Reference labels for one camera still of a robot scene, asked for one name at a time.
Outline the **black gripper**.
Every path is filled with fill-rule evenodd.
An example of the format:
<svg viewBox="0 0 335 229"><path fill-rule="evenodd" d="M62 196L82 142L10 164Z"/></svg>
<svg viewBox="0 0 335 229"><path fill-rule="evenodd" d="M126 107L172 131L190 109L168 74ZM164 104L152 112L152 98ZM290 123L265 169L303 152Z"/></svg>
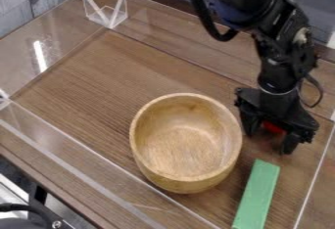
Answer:
<svg viewBox="0 0 335 229"><path fill-rule="evenodd" d="M289 132L282 142L283 155L290 155L299 143L313 141L319 123L303 108L297 91L273 95L257 88L238 88L235 96L235 106L247 136L253 136L261 123L269 120Z"/></svg>

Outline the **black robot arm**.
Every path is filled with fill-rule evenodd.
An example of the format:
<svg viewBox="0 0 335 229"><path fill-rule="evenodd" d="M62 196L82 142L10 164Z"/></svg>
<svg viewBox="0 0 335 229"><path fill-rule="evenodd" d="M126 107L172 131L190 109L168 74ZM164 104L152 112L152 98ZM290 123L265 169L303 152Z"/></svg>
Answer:
<svg viewBox="0 0 335 229"><path fill-rule="evenodd" d="M270 124L285 131L281 152L313 141L319 123L302 98L302 84L319 82L310 75L318 67L307 15L294 0L190 0L214 39L227 42L247 30L261 58L255 88L238 88L235 105L245 133L251 136Z"/></svg>

